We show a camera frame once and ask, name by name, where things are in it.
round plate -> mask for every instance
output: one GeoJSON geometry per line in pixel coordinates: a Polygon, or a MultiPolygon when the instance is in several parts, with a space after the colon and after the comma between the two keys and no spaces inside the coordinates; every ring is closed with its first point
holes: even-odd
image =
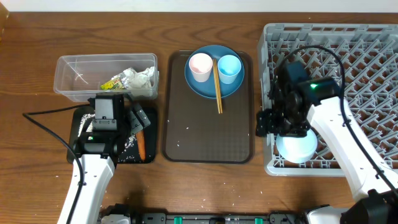
{"type": "Polygon", "coordinates": [[[195,92],[198,93],[199,95],[210,98],[210,99],[215,99],[216,98],[216,89],[215,89],[215,84],[214,84],[214,74],[213,74],[213,68],[211,68],[211,74],[210,77],[207,81],[200,83],[197,82],[192,75],[191,70],[189,69],[189,60],[191,57],[197,53],[205,53],[208,54],[211,58],[215,58],[218,60],[225,55],[234,55],[241,61],[242,69],[238,73],[238,76],[236,77],[235,81],[232,82],[231,84],[224,84],[220,81],[220,92],[221,92],[221,97],[227,97],[234,93],[242,84],[243,78],[244,78],[244,67],[242,63],[242,59],[239,57],[235,51],[224,47],[220,45],[209,45],[202,47],[198,50],[196,50],[194,53],[191,54],[191,56],[188,58],[186,64],[185,64],[185,79],[187,80],[188,86],[191,87],[191,89],[195,92]]]}

brown tray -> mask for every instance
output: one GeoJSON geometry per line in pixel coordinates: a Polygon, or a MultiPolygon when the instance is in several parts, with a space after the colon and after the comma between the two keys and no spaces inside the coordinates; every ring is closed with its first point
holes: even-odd
{"type": "Polygon", "coordinates": [[[254,145],[250,56],[238,52],[244,80],[236,92],[222,100],[223,114],[218,114],[216,100],[196,94],[185,80],[185,63],[192,53],[181,50],[169,60],[164,156],[174,162],[248,162],[254,145]]]}

yellow wrapper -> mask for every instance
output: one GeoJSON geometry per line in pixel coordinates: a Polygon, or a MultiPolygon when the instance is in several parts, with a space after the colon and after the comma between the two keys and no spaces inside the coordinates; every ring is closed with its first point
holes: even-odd
{"type": "Polygon", "coordinates": [[[106,82],[104,85],[101,85],[102,90],[124,90],[124,86],[120,79],[115,78],[114,80],[106,82]]]}

green clip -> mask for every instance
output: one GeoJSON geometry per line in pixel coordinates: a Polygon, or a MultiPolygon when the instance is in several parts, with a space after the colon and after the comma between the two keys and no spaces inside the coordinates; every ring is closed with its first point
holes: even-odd
{"type": "Polygon", "coordinates": [[[254,224],[262,224],[262,223],[263,223],[262,218],[255,218],[254,219],[254,224]]]}
{"type": "Polygon", "coordinates": [[[174,217],[174,224],[182,224],[182,217],[174,217]]]}

white wall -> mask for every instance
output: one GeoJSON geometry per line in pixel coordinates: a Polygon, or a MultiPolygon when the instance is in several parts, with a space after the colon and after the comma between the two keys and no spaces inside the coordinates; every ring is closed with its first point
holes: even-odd
{"type": "Polygon", "coordinates": [[[398,0],[0,0],[9,11],[398,12],[398,0]]]}

